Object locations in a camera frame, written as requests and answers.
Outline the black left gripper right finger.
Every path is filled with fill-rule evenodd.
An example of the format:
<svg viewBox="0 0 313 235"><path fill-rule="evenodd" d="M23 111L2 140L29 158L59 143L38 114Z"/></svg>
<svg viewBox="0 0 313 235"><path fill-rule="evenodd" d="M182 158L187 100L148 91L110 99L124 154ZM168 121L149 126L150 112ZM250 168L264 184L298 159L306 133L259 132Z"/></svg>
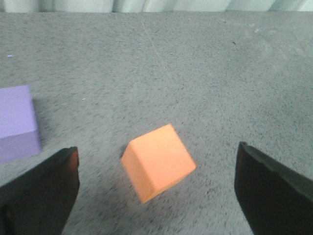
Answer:
<svg viewBox="0 0 313 235"><path fill-rule="evenodd" d="M255 235L311 235L313 182L240 142L234 190Z"/></svg>

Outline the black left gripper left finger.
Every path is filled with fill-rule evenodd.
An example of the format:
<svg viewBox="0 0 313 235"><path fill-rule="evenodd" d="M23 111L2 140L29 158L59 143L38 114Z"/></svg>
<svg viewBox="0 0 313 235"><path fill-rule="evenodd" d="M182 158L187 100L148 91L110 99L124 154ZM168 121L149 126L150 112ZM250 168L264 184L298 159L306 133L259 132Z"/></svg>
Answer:
<svg viewBox="0 0 313 235"><path fill-rule="evenodd" d="M76 201L77 147L63 148L0 187L2 235L60 235Z"/></svg>

